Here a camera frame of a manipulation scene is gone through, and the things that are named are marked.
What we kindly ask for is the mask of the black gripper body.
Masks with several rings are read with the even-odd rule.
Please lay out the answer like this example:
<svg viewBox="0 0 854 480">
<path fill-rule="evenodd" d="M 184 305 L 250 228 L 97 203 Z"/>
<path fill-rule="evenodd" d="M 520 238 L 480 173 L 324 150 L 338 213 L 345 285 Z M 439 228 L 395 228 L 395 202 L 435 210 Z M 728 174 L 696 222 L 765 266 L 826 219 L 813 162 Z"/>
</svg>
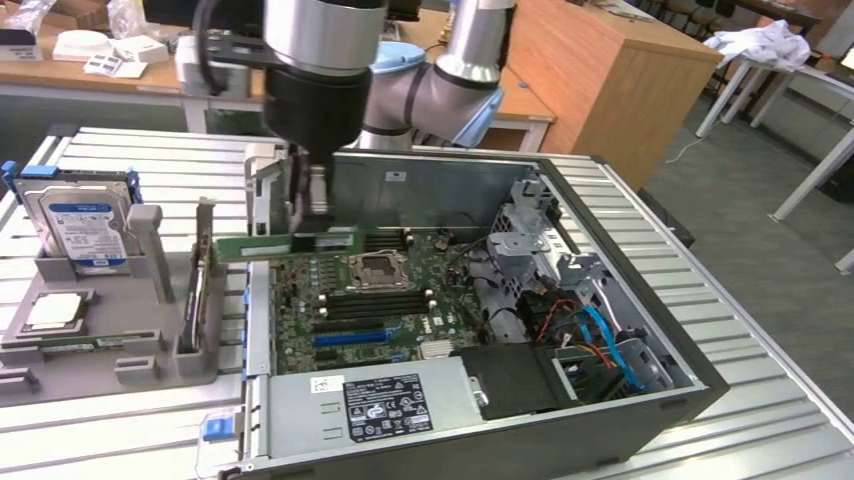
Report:
<svg viewBox="0 0 854 480">
<path fill-rule="evenodd" d="M 325 76 L 280 68 L 265 70 L 265 125 L 312 154 L 350 143 L 361 130 L 372 72 Z"/>
</svg>

